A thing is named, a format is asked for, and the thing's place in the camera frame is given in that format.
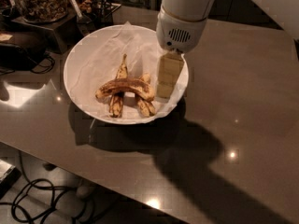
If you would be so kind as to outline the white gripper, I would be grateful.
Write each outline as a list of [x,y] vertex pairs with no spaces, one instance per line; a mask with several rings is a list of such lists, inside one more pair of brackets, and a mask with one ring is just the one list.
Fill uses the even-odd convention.
[[178,79],[184,67],[181,54],[194,49],[206,26],[206,19],[185,21],[170,15],[164,7],[158,13],[156,35],[162,49],[168,50],[158,63],[156,96],[176,103],[179,100]]

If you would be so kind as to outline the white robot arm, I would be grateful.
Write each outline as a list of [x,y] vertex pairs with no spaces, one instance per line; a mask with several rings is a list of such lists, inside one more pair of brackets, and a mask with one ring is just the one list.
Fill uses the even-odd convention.
[[[204,31],[215,0],[162,0],[156,35],[165,51],[159,65],[178,68]],[[293,39],[299,39],[299,0],[251,0]]]

